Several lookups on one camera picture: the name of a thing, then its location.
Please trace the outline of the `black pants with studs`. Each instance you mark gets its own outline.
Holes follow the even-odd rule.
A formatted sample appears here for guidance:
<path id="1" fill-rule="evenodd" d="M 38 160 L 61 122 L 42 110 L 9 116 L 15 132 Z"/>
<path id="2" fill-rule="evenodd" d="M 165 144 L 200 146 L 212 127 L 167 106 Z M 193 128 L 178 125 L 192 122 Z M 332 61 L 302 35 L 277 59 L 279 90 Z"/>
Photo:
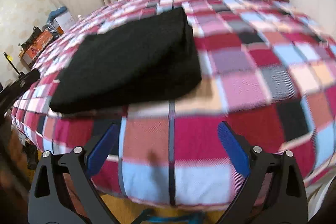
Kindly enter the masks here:
<path id="1" fill-rule="evenodd" d="M 60 72 L 50 108 L 74 114 L 174 100 L 201 79 L 193 29 L 179 7 L 87 36 Z"/>

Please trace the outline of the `plaid checkered bed cover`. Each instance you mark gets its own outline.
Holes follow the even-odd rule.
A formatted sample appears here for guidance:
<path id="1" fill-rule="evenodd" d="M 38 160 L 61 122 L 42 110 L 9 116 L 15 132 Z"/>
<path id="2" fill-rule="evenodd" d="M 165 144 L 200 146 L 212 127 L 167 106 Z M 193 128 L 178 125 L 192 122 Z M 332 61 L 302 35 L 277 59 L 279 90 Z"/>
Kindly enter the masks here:
<path id="1" fill-rule="evenodd" d="M 50 100 L 87 35 L 181 6 L 193 27 L 202 82 L 176 101 L 64 116 Z M 244 180 L 217 133 L 227 121 L 265 152 L 293 152 L 305 185 L 335 170 L 335 41 L 286 2 L 118 0 L 80 20 L 38 57 L 40 80 L 12 120 L 40 150 L 67 153 L 118 125 L 98 190 L 148 205 L 218 209 Z"/>

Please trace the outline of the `teal plastic stool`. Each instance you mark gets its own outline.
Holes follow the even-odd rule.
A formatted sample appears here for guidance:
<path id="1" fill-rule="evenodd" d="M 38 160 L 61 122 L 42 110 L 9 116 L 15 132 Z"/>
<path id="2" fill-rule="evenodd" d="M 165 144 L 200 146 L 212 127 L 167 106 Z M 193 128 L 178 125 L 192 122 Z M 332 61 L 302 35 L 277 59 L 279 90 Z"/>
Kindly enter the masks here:
<path id="1" fill-rule="evenodd" d="M 195 212 L 177 217 L 159 217 L 154 215 L 153 209 L 145 209 L 134 221 L 131 222 L 131 224 L 139 224 L 143 222 L 201 224 L 205 220 L 205 216 L 206 214 L 203 212 Z"/>

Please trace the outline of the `black handheld device on stick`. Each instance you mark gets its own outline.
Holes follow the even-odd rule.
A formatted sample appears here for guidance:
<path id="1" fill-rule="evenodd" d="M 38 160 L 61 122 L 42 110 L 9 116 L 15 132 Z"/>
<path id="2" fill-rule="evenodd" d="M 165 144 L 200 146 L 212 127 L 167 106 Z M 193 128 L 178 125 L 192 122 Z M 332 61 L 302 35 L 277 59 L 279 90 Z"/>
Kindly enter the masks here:
<path id="1" fill-rule="evenodd" d="M 4 57 L 6 58 L 6 60 L 9 62 L 9 64 L 11 65 L 11 67 L 15 70 L 15 72 L 17 73 L 18 77 L 21 78 L 23 76 L 23 73 L 18 71 L 17 68 L 15 67 L 15 65 L 13 64 L 13 58 L 8 55 L 6 52 L 3 53 Z"/>

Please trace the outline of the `orange cardboard box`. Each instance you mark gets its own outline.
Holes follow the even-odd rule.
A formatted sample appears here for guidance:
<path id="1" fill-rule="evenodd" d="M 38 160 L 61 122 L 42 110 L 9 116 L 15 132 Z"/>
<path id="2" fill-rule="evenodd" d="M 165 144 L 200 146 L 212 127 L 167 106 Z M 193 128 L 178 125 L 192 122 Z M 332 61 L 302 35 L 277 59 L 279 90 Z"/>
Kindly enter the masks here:
<path id="1" fill-rule="evenodd" d="M 53 39 L 48 29 L 41 31 L 40 28 L 34 27 L 30 37 L 20 45 L 19 58 L 24 66 L 32 68 L 38 56 Z"/>

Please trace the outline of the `white cardboard box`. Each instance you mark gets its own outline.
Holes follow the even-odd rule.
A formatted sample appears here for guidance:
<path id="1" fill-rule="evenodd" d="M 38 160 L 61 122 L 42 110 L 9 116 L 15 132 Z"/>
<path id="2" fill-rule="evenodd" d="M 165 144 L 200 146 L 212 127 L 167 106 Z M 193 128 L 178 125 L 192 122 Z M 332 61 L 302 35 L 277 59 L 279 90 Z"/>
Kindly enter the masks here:
<path id="1" fill-rule="evenodd" d="M 62 13 L 52 21 L 53 26 L 59 35 L 67 32 L 74 24 L 75 20 L 69 11 Z"/>

